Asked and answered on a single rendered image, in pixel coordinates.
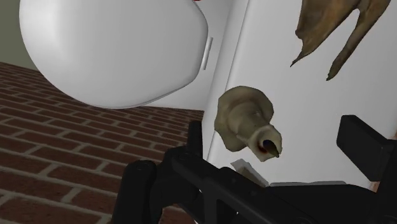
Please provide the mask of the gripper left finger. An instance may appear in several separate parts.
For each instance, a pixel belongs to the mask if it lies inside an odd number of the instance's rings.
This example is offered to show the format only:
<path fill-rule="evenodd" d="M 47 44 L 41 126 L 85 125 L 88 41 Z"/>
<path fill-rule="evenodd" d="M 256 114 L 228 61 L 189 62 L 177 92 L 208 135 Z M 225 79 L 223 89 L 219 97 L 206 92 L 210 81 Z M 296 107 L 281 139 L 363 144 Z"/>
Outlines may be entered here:
<path fill-rule="evenodd" d="M 231 224 L 222 201 L 205 203 L 204 180 L 216 168 L 202 158 L 202 124 L 192 121 L 184 146 L 170 148 L 160 164 L 137 160 L 126 166 L 113 209 L 112 224 L 158 224 L 163 209 L 178 204 L 198 224 Z"/>

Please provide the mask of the white flat book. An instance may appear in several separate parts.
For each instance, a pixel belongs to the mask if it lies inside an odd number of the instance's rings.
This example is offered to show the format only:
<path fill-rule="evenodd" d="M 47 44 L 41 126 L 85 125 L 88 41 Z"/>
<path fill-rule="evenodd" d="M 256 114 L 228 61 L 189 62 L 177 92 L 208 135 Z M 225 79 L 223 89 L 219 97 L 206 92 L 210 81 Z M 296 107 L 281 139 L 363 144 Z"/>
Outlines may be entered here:
<path fill-rule="evenodd" d="M 231 163 L 232 167 L 236 172 L 244 176 L 245 178 L 251 180 L 252 182 L 260 185 L 262 187 L 270 186 L 309 186 L 309 185 L 346 185 L 344 181 L 315 181 L 310 183 L 302 182 L 274 182 L 269 183 L 265 178 L 263 178 L 257 171 L 253 169 L 249 162 L 243 159 L 238 159 Z"/>

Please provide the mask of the white toilet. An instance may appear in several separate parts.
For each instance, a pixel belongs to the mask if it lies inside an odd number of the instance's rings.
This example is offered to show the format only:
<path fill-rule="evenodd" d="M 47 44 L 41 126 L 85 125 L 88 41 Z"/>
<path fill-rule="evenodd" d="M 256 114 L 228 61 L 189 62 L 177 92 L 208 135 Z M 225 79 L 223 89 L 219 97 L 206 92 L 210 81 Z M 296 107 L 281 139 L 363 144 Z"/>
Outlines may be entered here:
<path fill-rule="evenodd" d="M 217 167 L 249 162 L 267 181 L 369 179 L 336 140 L 343 115 L 384 137 L 397 133 L 397 0 L 391 0 L 331 80 L 326 75 L 354 26 L 354 11 L 298 60 L 302 0 L 20 0 L 24 45 L 35 66 L 72 98 L 100 108 L 167 106 L 205 111 L 203 157 Z M 229 88 L 261 90 L 274 106 L 279 158 L 228 151 L 214 131 Z"/>

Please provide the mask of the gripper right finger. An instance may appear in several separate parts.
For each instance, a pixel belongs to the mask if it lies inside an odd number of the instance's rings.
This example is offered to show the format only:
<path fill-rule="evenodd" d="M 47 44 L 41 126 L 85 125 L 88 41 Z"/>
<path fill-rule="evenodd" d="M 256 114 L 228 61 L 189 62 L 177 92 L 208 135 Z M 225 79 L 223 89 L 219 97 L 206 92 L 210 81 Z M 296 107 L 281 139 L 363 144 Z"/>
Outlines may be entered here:
<path fill-rule="evenodd" d="M 337 146 L 368 180 L 379 182 L 368 224 L 397 224 L 397 140 L 386 139 L 356 115 L 344 115 Z"/>

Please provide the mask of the beige shell-shaped object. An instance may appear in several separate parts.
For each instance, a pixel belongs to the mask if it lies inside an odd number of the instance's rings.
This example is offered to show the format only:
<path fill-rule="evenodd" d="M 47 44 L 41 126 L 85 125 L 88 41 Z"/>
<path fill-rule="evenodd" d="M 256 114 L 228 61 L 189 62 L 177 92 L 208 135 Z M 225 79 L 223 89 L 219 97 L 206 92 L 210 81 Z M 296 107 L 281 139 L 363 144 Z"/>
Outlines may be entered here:
<path fill-rule="evenodd" d="M 282 152 L 281 133 L 270 123 L 273 115 L 273 104 L 261 90 L 237 86 L 219 97 L 214 129 L 227 150 L 248 147 L 264 162 Z"/>

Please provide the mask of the brown ragged-shaped object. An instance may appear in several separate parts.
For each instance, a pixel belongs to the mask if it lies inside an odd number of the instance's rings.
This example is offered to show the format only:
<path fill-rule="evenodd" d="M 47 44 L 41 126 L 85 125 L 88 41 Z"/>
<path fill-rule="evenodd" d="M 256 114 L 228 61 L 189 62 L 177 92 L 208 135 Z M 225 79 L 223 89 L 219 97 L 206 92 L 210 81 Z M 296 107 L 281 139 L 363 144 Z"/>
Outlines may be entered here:
<path fill-rule="evenodd" d="M 292 64 L 314 52 L 354 10 L 359 10 L 355 28 L 331 64 L 327 80 L 333 79 L 384 14 L 390 2 L 391 0 L 302 0 L 295 31 L 297 38 L 302 41 L 302 49 Z"/>

